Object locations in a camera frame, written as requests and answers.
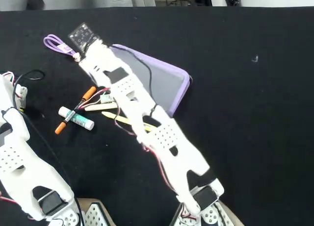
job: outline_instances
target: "white connector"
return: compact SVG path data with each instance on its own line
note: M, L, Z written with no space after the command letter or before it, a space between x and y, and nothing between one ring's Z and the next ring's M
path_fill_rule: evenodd
M114 99L111 96L111 94L102 94L100 95L100 103L108 103L108 102L113 102Z
M27 88L21 85L16 86L15 90L15 100L19 100L21 103L20 108L26 107L26 95L27 95Z

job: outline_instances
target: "black surface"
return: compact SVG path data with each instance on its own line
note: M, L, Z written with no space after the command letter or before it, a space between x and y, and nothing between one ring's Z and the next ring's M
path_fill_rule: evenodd
M206 186L205 188L203 188L201 191L196 193L193 197L199 204L201 210L206 209L209 205L217 201L217 194L209 186Z
M75 107L91 81L67 56L42 43L86 22L117 43L187 70L193 85L175 114L225 187L225 202L246 225L312 223L314 9L111 8L0 13L0 62L25 81L34 123L71 177L78 197L103 201L118 226L166 226L178 203L154 157L99 113L92 132L69 124L61 106ZM29 144L54 165L31 131ZM28 222L18 206L0 202L1 225Z

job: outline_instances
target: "white 3d-printed robot arm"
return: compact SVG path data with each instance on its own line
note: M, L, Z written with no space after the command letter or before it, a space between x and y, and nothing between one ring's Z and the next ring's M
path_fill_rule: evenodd
M29 132L22 115L13 108L12 94L12 84L0 75L0 180L25 213L37 221L50 221L70 208L76 209L74 194L58 172L27 144ZM45 215L33 196L37 186L56 191L68 204L54 215Z
M86 57L79 65L97 86L110 88L112 97L130 120L138 142L157 154L178 200L185 204L191 214L199 216L203 209L217 201L224 192L218 179L209 183L211 196L205 199L208 201L206 207L201 207L190 193L186 174L189 170L199 176L206 173L209 165L204 157L186 139L175 120L155 104L132 69L117 58L86 24L71 33L70 38L85 52ZM142 118L145 115L151 115L161 125L146 133ZM171 152L173 148L176 149L174 154Z

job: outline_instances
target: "orange marker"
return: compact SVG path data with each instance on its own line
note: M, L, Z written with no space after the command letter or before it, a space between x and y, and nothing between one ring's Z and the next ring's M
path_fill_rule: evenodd
M60 134L60 132L65 128L67 123L71 120L71 118L76 114L79 106L81 106L82 103L84 103L86 100L88 100L92 95L96 92L96 87L92 86L82 97L82 100L78 103L78 105L72 110L69 115L60 123L60 125L55 129L56 134Z

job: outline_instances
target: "red wire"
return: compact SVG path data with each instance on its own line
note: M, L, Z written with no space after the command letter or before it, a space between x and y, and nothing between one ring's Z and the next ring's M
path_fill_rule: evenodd
M0 200L1 200L1 201L6 201L6 202L10 202L10 203L17 204L16 201L14 201L14 200L12 200L12 199L10 199L10 198L5 198L5 197L3 197L1 191L0 191Z
M181 211L181 214L180 214L180 216L181 216L183 219L188 218L188 219L196 220L196 218L195 218L195 217L192 217L190 213L189 213L188 215L183 215L183 211L184 211L184 205L183 205L183 207L182 207L182 211Z
M164 173L164 171L163 171L163 168L162 168L162 164L161 164L161 162L160 162L160 159L159 159L159 157L157 156L157 154L155 153L155 151L154 151L152 148L150 148L150 147L148 147L148 146L145 146L144 144L142 144L142 145L143 145L143 149L144 149L145 151L150 151L152 154L154 154L155 158L157 159L158 166L159 166L159 170L160 170L160 173L161 173L161 176L162 176L163 180L165 181L165 183L167 184L167 186L168 186L172 191L175 192L175 190L173 189L173 187L170 185L170 183L169 183L168 180L167 180L167 177L166 177L166 175L165 175L165 173Z

